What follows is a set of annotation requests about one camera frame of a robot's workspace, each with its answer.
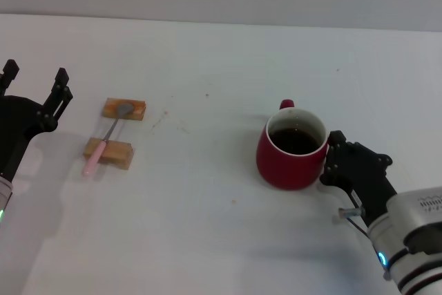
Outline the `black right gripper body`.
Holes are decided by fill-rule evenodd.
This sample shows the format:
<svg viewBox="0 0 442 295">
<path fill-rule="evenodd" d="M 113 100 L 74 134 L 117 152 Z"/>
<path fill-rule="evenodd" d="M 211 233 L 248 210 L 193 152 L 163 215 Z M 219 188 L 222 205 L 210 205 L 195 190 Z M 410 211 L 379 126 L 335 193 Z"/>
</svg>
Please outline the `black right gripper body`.
<svg viewBox="0 0 442 295">
<path fill-rule="evenodd" d="M 330 147 L 325 166 L 338 166 L 341 188 L 355 207 L 363 208 L 362 219 L 370 226 L 387 213 L 387 201 L 396 190 L 387 179 L 388 155 L 375 153 L 359 143 Z"/>
</svg>

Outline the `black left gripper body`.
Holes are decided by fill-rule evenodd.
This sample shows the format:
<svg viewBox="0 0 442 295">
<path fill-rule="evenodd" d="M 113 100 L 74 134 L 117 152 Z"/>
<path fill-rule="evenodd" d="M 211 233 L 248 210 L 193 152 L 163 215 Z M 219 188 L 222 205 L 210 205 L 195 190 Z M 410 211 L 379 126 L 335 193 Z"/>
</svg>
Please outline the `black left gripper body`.
<svg viewBox="0 0 442 295">
<path fill-rule="evenodd" d="M 1 97 L 1 177 L 12 181 L 31 139 L 42 132 L 43 106 L 18 96 Z"/>
</svg>

